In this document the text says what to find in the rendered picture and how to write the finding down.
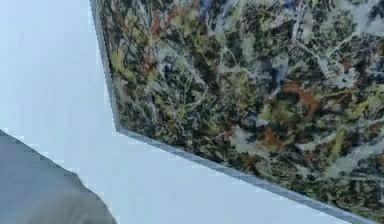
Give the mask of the multicolour abstract framed painting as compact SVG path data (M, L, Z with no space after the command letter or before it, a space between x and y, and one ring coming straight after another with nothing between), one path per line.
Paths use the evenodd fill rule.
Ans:
M89 0L116 130L384 224L384 0Z

